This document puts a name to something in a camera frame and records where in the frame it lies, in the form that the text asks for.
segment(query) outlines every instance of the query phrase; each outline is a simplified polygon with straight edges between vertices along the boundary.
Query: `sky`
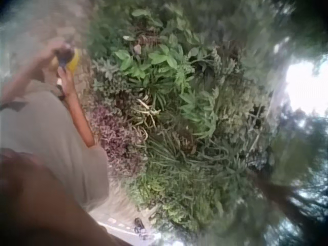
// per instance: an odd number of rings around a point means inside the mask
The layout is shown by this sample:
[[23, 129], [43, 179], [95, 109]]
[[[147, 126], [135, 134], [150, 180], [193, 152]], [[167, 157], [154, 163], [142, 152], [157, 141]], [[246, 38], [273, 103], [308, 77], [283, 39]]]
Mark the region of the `sky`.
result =
[[293, 110], [302, 109], [306, 114], [315, 110], [324, 116], [328, 108], [328, 62], [320, 67], [318, 76], [312, 75], [313, 64], [303, 62], [291, 65], [287, 72], [287, 88]]

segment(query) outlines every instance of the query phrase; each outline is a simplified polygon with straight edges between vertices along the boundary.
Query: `purple foliage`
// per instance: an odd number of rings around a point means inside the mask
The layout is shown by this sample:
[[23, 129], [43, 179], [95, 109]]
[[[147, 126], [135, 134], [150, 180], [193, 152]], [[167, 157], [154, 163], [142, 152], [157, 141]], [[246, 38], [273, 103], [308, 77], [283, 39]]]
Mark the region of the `purple foliage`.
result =
[[121, 116], [103, 105], [93, 110], [91, 124], [100, 133], [100, 142], [107, 152], [110, 175], [135, 176], [142, 168], [141, 143], [137, 132]]

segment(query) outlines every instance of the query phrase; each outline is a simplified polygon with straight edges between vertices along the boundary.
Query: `beige shirt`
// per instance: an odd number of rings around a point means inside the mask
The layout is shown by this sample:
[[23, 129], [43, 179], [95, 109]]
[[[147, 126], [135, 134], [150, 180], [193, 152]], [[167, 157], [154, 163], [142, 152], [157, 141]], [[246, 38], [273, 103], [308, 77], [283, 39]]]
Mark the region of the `beige shirt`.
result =
[[41, 158], [85, 210], [100, 205], [109, 188], [104, 149], [85, 145], [69, 112], [51, 92], [34, 92], [15, 101], [26, 104], [19, 111], [1, 110], [1, 148]]

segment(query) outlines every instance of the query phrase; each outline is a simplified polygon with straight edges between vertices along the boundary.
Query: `person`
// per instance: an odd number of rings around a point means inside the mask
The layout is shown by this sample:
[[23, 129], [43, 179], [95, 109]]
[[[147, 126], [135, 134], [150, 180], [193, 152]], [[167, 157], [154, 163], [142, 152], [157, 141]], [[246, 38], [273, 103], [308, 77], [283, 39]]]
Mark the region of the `person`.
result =
[[26, 93], [35, 75], [40, 75], [56, 54], [68, 49], [64, 40], [50, 42], [2, 87], [0, 147], [40, 158], [66, 192], [90, 211], [109, 194], [107, 155], [95, 144], [72, 74], [58, 68], [66, 107], [51, 91]]
[[104, 231], [37, 156], [1, 149], [0, 162], [0, 245], [129, 245]]

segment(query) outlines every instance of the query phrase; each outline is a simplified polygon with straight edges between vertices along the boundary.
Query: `road marking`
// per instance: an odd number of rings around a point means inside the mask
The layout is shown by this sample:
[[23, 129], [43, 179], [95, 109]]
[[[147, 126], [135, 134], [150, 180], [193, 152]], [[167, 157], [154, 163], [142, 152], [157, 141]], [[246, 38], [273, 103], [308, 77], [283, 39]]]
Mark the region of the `road marking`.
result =
[[102, 226], [105, 227], [107, 230], [108, 230], [108, 229], [110, 229], [110, 230], [115, 230], [115, 231], [118, 231], [118, 232], [123, 232], [123, 233], [126, 233], [126, 234], [130, 234], [130, 235], [132, 235], [132, 236], [136, 236], [136, 237], [138, 237], [138, 235], [135, 234], [135, 233], [127, 232], [127, 231], [122, 230], [122, 229], [120, 229], [120, 228], [116, 228], [116, 227], [109, 226], [109, 225], [107, 225], [107, 224], [105, 224], [105, 223], [102, 223], [102, 222], [100, 222], [100, 221], [98, 221], [98, 224], [99, 224], [99, 225], [102, 225]]

